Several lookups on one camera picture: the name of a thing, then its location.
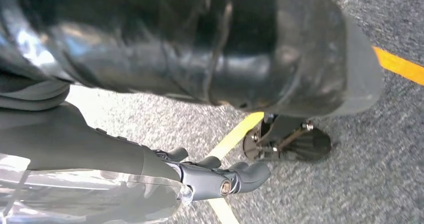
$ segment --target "yellow line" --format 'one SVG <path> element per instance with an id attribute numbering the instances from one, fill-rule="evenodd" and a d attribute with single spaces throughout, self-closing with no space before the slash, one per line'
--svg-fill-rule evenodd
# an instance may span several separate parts
<path id="1" fill-rule="evenodd" d="M 224 198 L 209 199 L 208 202 L 222 224 L 239 224 Z"/>
<path id="2" fill-rule="evenodd" d="M 375 53 L 380 61 L 380 65 L 397 73 L 400 76 L 407 78 L 415 83 L 424 85 L 424 68 L 418 64 L 409 62 L 403 58 L 399 58 L 391 53 L 388 53 L 380 48 L 374 47 Z"/>
<path id="3" fill-rule="evenodd" d="M 241 123 L 239 123 L 228 135 L 222 139 L 222 141 L 208 154 L 209 156 L 215 156 L 220 160 L 233 149 L 237 143 L 245 136 L 245 134 L 255 127 L 256 124 L 264 117 L 264 113 L 252 113 L 247 116 Z M 218 219 L 222 224 L 239 224 L 237 218 L 234 216 L 231 207 L 228 205 L 225 199 L 211 199 L 208 200 L 210 206 L 215 212 Z"/>
<path id="4" fill-rule="evenodd" d="M 233 149 L 237 143 L 264 117 L 263 112 L 252 113 L 239 123 L 222 141 L 207 155 L 215 156 L 220 160 Z"/>

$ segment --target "pavement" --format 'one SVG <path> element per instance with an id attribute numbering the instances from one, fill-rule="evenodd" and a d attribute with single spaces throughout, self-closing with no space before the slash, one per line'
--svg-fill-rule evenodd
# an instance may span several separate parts
<path id="1" fill-rule="evenodd" d="M 336 0 L 372 42 L 424 64 L 424 0 Z M 384 93 L 369 111 L 321 118 L 331 157 L 314 165 L 270 163 L 257 191 L 227 198 L 241 224 L 424 223 L 424 86 L 384 71 Z M 186 104 L 150 94 L 72 87 L 68 101 L 90 126 L 151 148 L 185 147 L 199 161 L 247 115 L 228 106 Z M 223 160 L 245 160 L 240 146 Z M 218 224 L 207 202 L 168 223 Z"/>

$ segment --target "bolt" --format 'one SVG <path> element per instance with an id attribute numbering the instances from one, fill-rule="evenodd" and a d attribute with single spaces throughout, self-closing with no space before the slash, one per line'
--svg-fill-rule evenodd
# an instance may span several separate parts
<path id="1" fill-rule="evenodd" d="M 255 133 L 255 134 L 253 134 L 252 135 L 252 139 L 253 139 L 253 141 L 257 141 L 258 140 L 258 135 Z"/>
<path id="2" fill-rule="evenodd" d="M 314 126 L 311 122 L 302 123 L 302 128 L 305 128 L 306 130 L 310 131 L 314 129 Z"/>
<path id="3" fill-rule="evenodd" d="M 222 196 L 227 196 L 231 191 L 231 183 L 229 180 L 224 180 L 221 184 L 221 188 L 219 190 Z"/>

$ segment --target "prosthetic hand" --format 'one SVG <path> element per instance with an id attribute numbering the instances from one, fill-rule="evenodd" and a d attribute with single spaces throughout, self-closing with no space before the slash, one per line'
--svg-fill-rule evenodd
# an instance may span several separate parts
<path id="1" fill-rule="evenodd" d="M 2 223 L 140 223 L 250 192 L 264 162 L 220 169 L 88 127 L 71 83 L 265 111 L 251 160 L 316 161 L 307 118 L 367 110 L 381 69 L 331 0 L 0 0 Z"/>

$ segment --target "transparent plastic bag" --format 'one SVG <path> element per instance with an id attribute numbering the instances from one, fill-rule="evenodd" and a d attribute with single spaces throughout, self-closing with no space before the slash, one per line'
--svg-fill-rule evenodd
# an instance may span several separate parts
<path id="1" fill-rule="evenodd" d="M 28 171 L 30 160 L 0 154 L 0 223 L 156 223 L 192 201 L 166 178 L 101 170 Z"/>

